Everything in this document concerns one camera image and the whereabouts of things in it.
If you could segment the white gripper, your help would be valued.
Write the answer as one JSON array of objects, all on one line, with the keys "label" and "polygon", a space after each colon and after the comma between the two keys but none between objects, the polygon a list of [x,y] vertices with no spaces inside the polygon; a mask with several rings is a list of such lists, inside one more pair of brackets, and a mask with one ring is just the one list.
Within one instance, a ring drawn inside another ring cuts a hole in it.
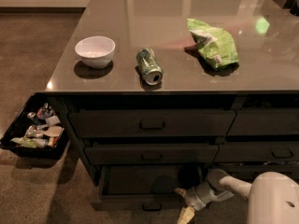
[{"label": "white gripper", "polygon": [[174,192],[184,198],[185,203],[188,205],[188,207],[181,209],[177,224],[189,224],[194,218],[195,211],[200,211],[210,203],[223,202],[234,196],[228,190],[216,190],[208,182],[204,182],[188,190],[175,188]]}]

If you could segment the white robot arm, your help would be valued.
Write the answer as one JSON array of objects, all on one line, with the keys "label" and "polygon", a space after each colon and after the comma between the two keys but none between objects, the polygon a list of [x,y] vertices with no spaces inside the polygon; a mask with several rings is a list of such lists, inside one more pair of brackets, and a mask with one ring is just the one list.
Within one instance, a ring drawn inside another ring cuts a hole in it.
[{"label": "white robot arm", "polygon": [[177,188],[175,192],[187,204],[181,209],[177,224],[189,224],[196,211],[235,194],[248,202],[247,224],[299,224],[299,185],[277,172],[262,173],[249,183],[222,169],[212,169],[202,184]]}]

